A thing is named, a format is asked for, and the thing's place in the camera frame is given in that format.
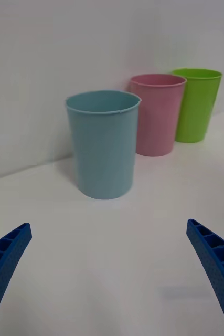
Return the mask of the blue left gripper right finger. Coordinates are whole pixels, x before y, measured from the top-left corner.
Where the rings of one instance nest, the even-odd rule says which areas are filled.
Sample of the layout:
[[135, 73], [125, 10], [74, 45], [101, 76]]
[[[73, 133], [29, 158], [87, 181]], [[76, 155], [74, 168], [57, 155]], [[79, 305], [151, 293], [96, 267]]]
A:
[[194, 219], [188, 220], [186, 234], [224, 313], [224, 240]]

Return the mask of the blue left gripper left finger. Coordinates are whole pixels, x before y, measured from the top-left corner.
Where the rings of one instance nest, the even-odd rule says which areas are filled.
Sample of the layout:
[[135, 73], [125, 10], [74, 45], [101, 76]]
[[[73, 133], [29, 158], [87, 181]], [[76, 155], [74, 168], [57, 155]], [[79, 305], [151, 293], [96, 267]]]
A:
[[32, 239], [29, 223], [23, 223], [0, 239], [0, 303], [26, 247]]

